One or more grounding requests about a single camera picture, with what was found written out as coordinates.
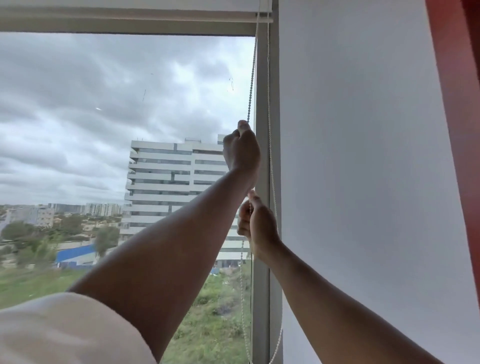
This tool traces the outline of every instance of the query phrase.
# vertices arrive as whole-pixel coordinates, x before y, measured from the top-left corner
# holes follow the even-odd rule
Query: building
[[[66,205],[66,204],[48,204],[48,207],[54,209],[56,214],[71,213],[71,214],[85,214],[85,205]]]
[[[121,214],[121,206],[117,204],[86,204],[84,213],[90,216],[112,216]]]
[[[17,206],[7,210],[6,224],[23,221],[40,227],[51,228],[55,212],[48,206]]]
[[[217,144],[190,138],[178,144],[132,141],[125,195],[128,204],[123,208],[119,244],[186,205],[223,176],[228,167],[222,141],[223,135],[218,136]],[[240,261],[244,238],[237,234],[236,224],[235,220],[217,257],[219,267]],[[245,258],[248,251],[245,242]]]

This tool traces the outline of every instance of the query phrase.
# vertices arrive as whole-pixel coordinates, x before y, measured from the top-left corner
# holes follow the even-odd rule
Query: white roller blind
[[[0,6],[256,12],[260,1],[262,12],[271,10],[268,0],[0,0]]]

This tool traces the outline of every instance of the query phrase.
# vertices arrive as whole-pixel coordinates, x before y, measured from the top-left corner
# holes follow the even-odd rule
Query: white sleeve
[[[104,304],[57,293],[0,310],[1,364],[156,364],[140,333]]]

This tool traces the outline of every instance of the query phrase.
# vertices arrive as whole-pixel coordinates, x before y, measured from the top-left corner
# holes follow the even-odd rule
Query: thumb
[[[245,120],[240,120],[237,129],[241,136],[244,132],[250,130],[250,125]]]
[[[264,205],[260,197],[258,197],[257,193],[254,190],[248,192],[248,199],[252,204],[253,208],[258,208]]]

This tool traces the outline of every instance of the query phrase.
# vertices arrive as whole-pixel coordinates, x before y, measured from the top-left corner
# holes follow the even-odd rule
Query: cloud
[[[122,202],[131,140],[216,143],[246,116],[251,38],[0,33],[0,49],[0,204]]]

